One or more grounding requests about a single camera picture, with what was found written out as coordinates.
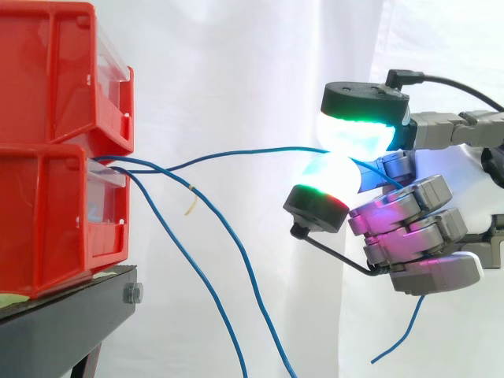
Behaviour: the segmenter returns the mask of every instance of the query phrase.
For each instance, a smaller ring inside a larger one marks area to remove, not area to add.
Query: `black table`
[[[44,298],[0,309],[0,376],[92,378],[102,341],[135,312],[135,266]]]

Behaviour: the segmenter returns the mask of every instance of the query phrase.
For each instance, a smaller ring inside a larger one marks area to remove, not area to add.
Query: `black sensor cap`
[[[377,83],[334,82],[325,86],[321,112],[342,120],[402,125],[410,97]]]
[[[294,216],[296,228],[331,233],[339,231],[350,212],[337,198],[306,185],[294,186],[283,208]]]

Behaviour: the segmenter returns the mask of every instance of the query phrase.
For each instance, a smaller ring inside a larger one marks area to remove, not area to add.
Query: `black cable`
[[[471,88],[469,85],[459,83],[458,81],[452,79],[447,79],[446,77],[425,75],[423,72],[410,71],[408,69],[391,69],[388,71],[387,81],[385,82],[385,85],[390,88],[401,90],[403,85],[422,84],[426,81],[457,88],[460,91],[464,91],[465,93],[469,93],[470,95],[478,98],[498,112],[504,112],[504,106],[499,105],[497,102],[495,102],[485,94],[477,91],[474,88]]]
[[[424,81],[429,81],[431,83],[439,83],[439,84],[445,84],[453,88],[457,88],[461,91],[464,91],[466,93],[469,93],[470,95],[473,95],[474,97],[478,98],[479,100],[483,101],[485,104],[491,106],[498,112],[504,112],[504,106],[499,105],[497,102],[486,96],[485,94],[481,93],[480,91],[477,91],[474,88],[471,88],[468,85],[459,83],[458,81],[452,80],[452,79],[447,79],[446,77],[441,77],[441,76],[431,76],[431,75],[424,75],[423,77]]]
[[[390,268],[387,267],[387,266],[384,266],[384,267],[377,266],[376,267],[374,265],[370,265],[369,263],[368,263],[368,267],[371,270],[368,270],[368,269],[360,266],[356,262],[351,261],[349,258],[346,258],[342,254],[339,254],[335,250],[332,250],[328,246],[325,246],[324,244],[319,243],[318,241],[310,238],[309,236],[305,237],[303,240],[305,240],[306,242],[310,243],[312,246],[315,246],[319,250],[323,250],[325,253],[330,254],[331,256],[339,259],[340,261],[344,262],[345,264],[348,264],[349,266],[351,266],[352,268],[354,268],[354,269],[358,270],[359,272],[365,274],[366,276],[373,277],[373,276],[379,276],[380,274],[387,274],[387,273],[390,272]]]

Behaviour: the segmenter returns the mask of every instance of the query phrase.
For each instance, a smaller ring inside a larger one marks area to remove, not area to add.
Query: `red plastic bin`
[[[83,2],[0,1],[1,143],[133,151],[133,71]]]
[[[128,257],[129,178],[82,147],[0,144],[0,177],[0,293],[37,298]]]

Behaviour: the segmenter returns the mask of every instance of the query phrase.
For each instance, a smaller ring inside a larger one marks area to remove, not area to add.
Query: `yellow wire tag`
[[[191,186],[189,187],[189,190],[190,190],[190,191],[192,191],[194,188],[195,188],[195,186],[194,186],[194,185],[191,185]],[[198,203],[198,196],[195,194],[195,200],[192,202],[191,207],[189,207],[189,209],[186,211],[186,213],[185,213],[184,215],[189,215],[189,214],[191,214],[192,210],[194,210],[194,209],[195,209],[195,207],[196,207],[196,204],[197,204],[197,203]]]

